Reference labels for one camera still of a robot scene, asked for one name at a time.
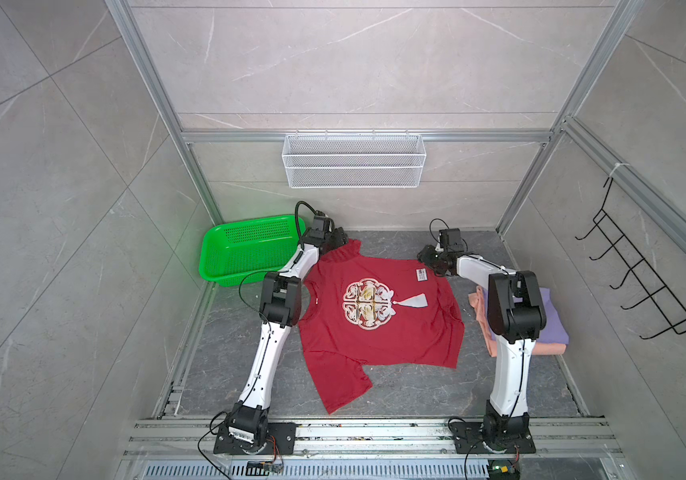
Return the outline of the red t shirt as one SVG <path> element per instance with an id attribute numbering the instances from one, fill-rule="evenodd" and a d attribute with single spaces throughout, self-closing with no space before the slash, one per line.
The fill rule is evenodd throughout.
<path id="1" fill-rule="evenodd" d="M 298 326 L 304 359 L 325 410 L 372 387 L 366 366 L 454 369 L 465 334 L 447 279 L 417 260 L 367 257 L 351 240 L 305 277 L 308 309 Z"/>

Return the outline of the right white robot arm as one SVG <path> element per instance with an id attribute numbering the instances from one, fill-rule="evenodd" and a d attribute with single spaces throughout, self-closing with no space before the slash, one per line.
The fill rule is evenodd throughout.
<path id="1" fill-rule="evenodd" d="M 425 246 L 417 259 L 440 276 L 449 274 L 477 285 L 487 284 L 487 320 L 496 336 L 495 379 L 477 437 L 470 437 L 466 427 L 455 425 L 458 439 L 469 443 L 461 450 L 533 453 L 527 382 L 532 352 L 547 323 L 536 275 L 431 245 Z"/>

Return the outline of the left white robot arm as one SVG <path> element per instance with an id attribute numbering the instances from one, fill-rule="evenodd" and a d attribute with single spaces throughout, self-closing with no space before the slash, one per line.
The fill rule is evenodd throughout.
<path id="1" fill-rule="evenodd" d="M 272 387 L 281 352 L 301 316 L 303 280 L 322 256 L 348 242 L 341 227 L 311 228 L 301 237 L 290 260 L 265 274 L 258 316 L 260 339 L 246 385 L 227 414 L 217 437 L 240 449 L 259 452 L 269 437 Z"/>

